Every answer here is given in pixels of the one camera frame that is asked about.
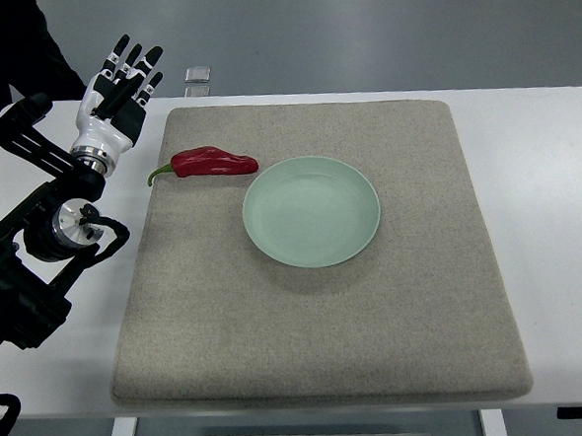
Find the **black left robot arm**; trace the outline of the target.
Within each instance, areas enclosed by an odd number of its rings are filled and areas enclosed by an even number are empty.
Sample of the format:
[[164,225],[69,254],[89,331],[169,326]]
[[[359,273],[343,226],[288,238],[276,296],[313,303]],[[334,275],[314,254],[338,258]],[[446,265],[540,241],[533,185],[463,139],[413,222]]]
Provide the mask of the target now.
[[105,178],[35,129],[52,106],[37,93],[0,117],[0,146],[53,177],[0,221],[0,345],[22,349],[38,348],[62,326],[73,284],[130,237],[95,206]]

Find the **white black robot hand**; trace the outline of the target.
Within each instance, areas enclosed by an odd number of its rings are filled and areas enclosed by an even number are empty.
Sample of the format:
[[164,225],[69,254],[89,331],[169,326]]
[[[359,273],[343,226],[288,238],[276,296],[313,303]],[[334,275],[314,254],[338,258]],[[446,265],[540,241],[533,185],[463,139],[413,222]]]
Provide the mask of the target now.
[[155,66],[163,48],[147,52],[130,37],[121,36],[87,86],[76,115],[78,138],[71,156],[101,174],[110,176],[119,157],[133,148],[141,134],[146,108],[163,74]]

